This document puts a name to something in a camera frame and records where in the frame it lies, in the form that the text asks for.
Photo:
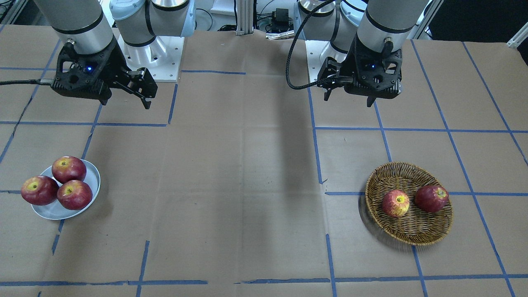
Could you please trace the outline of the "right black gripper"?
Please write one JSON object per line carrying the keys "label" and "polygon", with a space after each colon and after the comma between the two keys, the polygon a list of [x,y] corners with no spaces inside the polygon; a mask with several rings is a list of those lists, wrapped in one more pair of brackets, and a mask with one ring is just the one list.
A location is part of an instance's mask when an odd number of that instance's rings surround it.
{"label": "right black gripper", "polygon": [[97,95],[106,106],[111,88],[137,96],[149,110],[158,86],[148,69],[130,70],[115,37],[99,52],[81,54],[73,41],[64,44],[58,55],[58,94]]}

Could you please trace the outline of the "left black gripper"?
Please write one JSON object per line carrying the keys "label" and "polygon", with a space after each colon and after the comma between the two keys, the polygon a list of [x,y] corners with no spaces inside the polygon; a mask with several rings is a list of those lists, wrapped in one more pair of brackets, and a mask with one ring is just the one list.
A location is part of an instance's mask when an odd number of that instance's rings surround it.
{"label": "left black gripper", "polygon": [[[401,79],[402,61],[402,49],[394,49],[391,40],[383,41],[381,52],[377,52],[356,35],[342,63],[325,58],[317,75],[317,87],[324,90],[323,99],[328,101],[332,90],[346,86],[353,78],[359,83],[396,83]],[[375,95],[367,96],[367,107],[372,107],[376,99]]]}

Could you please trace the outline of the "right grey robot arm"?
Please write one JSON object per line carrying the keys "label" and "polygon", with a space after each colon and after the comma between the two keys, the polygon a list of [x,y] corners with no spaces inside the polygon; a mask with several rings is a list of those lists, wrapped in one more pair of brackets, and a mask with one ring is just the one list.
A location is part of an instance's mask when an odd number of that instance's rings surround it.
{"label": "right grey robot arm", "polygon": [[61,96],[102,105],[115,88],[137,96],[149,109],[156,81],[162,79],[150,69],[173,62],[162,38],[191,36],[196,20],[193,0],[112,0],[108,7],[124,43],[120,46],[97,0],[35,3],[64,44],[46,85]]}

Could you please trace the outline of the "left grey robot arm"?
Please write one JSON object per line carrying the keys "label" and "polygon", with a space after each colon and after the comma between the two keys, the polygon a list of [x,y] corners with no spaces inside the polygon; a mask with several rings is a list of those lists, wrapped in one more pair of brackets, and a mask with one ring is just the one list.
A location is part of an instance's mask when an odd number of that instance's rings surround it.
{"label": "left grey robot arm", "polygon": [[[293,90],[317,86],[328,100],[332,90],[343,88],[375,100],[394,99],[402,92],[402,46],[426,0],[364,0],[357,9],[348,0],[299,0],[295,36],[285,63],[285,79]],[[310,83],[290,81],[290,61],[298,39],[325,41]]]}

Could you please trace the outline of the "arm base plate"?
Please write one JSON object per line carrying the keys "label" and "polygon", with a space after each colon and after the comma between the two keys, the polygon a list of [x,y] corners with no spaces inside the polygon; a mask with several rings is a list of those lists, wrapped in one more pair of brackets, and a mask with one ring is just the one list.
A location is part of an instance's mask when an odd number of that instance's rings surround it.
{"label": "arm base plate", "polygon": [[305,46],[310,83],[317,81],[319,70],[327,57],[342,63],[348,53],[347,50],[341,50],[330,41],[306,40]]}
{"label": "arm base plate", "polygon": [[184,37],[157,36],[150,45],[132,47],[119,37],[127,66],[132,70],[147,68],[158,83],[176,83],[184,49]]}

